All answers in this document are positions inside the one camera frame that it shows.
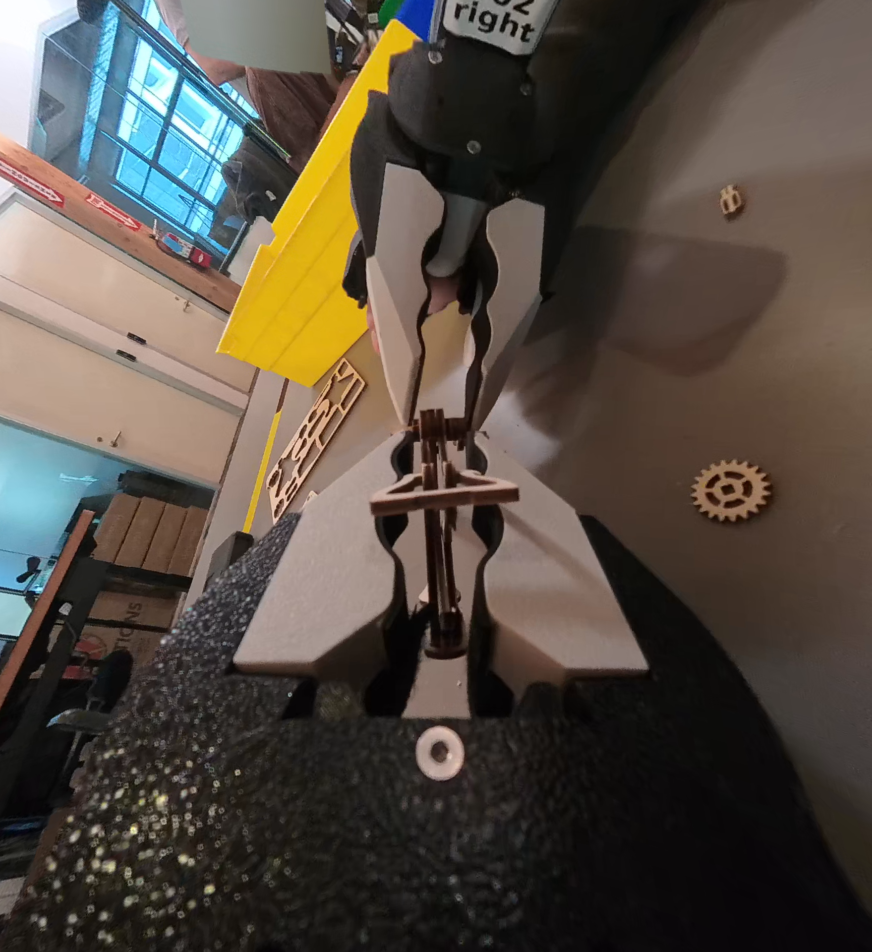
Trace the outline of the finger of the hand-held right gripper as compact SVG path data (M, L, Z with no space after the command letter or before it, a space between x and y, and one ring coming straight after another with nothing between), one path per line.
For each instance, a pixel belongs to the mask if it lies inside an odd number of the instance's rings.
M473 245L477 293L467 371L467 426L483 427L541 304L545 209L512 198L488 211Z
M442 195L420 171L386 165L366 278L384 378L403 426L415 418L422 369L419 325L430 298L423 256L442 224L443 210Z

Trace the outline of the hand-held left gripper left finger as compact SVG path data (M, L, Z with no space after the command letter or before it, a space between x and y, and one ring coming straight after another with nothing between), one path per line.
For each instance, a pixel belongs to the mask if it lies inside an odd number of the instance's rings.
M403 567L370 498L397 481L390 436L304 505L239 644L244 674L373 679L386 666L383 628L406 606Z

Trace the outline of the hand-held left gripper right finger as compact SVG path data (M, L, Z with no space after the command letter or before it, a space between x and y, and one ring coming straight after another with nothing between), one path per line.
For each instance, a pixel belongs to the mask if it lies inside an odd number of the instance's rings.
M520 492L501 505L501 541L483 570L489 666L515 698L533 684L641 676L648 661L576 511L485 436L486 475Z

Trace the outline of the wooden model frame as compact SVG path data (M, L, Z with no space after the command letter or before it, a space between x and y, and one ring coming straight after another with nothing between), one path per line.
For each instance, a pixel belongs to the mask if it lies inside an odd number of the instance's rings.
M460 610L453 559L453 534L462 506L515 503L521 492L513 482L459 470L449 444L419 443L417 472L401 477L375 493L369 502L376 518L422 513L425 542L427 656L452 660L466 651L464 616Z

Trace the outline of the wooden gear axle assembly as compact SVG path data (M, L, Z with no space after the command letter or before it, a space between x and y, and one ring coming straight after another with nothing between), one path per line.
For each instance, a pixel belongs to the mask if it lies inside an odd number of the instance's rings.
M440 446L453 444L456 449L463 450L467 446L471 428L465 416L446 416L441 409L427 409L419 411L407 431L416 442Z

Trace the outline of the wooden gear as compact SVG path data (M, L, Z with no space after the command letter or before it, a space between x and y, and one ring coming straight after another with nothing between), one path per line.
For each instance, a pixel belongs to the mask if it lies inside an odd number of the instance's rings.
M760 467L737 459L721 460L702 470L692 485L695 509L720 524L746 521L771 500L773 486Z

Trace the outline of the emptied wooden parts sheet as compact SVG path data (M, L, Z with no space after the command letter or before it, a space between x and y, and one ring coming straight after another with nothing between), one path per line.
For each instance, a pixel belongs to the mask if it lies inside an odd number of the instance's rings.
M274 523L286 513L365 388L364 378L347 357L329 372L311 409L268 474L265 485Z

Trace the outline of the person's right hand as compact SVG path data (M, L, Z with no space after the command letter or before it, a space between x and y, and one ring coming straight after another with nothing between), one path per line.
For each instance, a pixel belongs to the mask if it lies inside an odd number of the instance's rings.
M461 273L445 277L429 276L428 288L428 316L438 314L452 304L458 306L460 314L472 313L477 293L475 278Z

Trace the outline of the yellow plastic bin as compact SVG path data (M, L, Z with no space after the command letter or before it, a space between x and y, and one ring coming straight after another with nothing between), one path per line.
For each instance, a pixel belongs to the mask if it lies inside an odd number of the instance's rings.
M388 87L390 59L416 34L391 22L300 173L240 289L217 352L316 384L366 331L343 277L357 222L350 197L350 150L368 97Z

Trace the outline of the yellow tape stripe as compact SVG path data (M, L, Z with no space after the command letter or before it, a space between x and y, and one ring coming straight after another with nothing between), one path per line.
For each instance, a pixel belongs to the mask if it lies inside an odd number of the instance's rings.
M275 438L277 435L278 427L282 417L282 410L277 410L272 418L269 430L263 446L263 454L260 460L260 464L257 469L256 477L254 480L252 492L250 495L248 509L243 520L241 532L244 534L251 535L252 527L263 492L263 485L265 481L266 474L268 472L268 462L270 460Z

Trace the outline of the recycling bin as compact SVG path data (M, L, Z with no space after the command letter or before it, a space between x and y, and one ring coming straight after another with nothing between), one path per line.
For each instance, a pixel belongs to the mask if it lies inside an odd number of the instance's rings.
M257 217L252 223L244 222L219 272L236 285L243 286L259 248L270 244L273 237L272 223L265 217Z

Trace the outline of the dark jacket on chair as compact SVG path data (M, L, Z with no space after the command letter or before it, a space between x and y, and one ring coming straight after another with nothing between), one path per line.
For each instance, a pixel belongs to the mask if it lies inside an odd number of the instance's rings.
M273 149L263 145L263 128L244 123L238 148L221 172L239 219L252 225L263 218L272 223L296 183L296 173Z

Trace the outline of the brown cardboard boxes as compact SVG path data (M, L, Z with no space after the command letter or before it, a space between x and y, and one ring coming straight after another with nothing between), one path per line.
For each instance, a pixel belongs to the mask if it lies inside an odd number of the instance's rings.
M73 682L88 681L96 664L117 650L127 651L134 665L152 659L187 589L168 578L191 579L207 517L201 506L118 492L81 499L66 524L66 534L85 511L93 513L91 543L81 554L107 569L81 576L81 580L101 580L102 584L63 673L64 679Z

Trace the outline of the red fire extinguisher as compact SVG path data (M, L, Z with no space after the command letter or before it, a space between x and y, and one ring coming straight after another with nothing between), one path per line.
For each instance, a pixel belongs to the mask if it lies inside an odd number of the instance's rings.
M194 268L209 270L212 267L212 255L200 244L193 244L171 232L156 232L154 237L166 254L182 259Z

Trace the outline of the large glass window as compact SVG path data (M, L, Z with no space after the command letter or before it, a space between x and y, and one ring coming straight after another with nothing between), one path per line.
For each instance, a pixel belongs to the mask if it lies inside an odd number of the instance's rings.
M101 16L48 31L29 148L132 217L223 259L241 220L223 168L252 107L224 86L223 109L180 67L198 64L161 3L107 2Z

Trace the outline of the red sign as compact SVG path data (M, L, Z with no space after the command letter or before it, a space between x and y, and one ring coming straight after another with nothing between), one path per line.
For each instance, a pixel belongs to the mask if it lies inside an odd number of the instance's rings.
M62 194L34 176L19 170L0 156L0 177L24 190L51 207L64 208Z
M85 197L85 203L130 231L138 232L142 228L142 223L94 192Z

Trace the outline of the desk with brown edge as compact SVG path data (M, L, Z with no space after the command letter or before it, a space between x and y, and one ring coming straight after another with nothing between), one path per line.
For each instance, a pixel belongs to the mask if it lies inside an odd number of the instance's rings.
M0 713L3 704L9 697L17 677L24 669L25 661L37 640L42 638L41 630L47 617L54 615L58 610L59 592L68 579L73 565L79 558L88 541L92 538L92 525L95 512L84 509L78 516L77 523L70 532L60 556L54 566L44 590L40 594L35 606L25 621L21 634L11 649L11 652L0 671Z

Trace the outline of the beige door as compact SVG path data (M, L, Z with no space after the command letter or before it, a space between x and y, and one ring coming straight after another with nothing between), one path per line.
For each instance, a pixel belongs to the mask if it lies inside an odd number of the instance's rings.
M187 482L224 474L245 392L84 347L0 308L0 420Z
M225 314L72 221L11 190L0 201L0 276L242 393L255 371L217 352Z

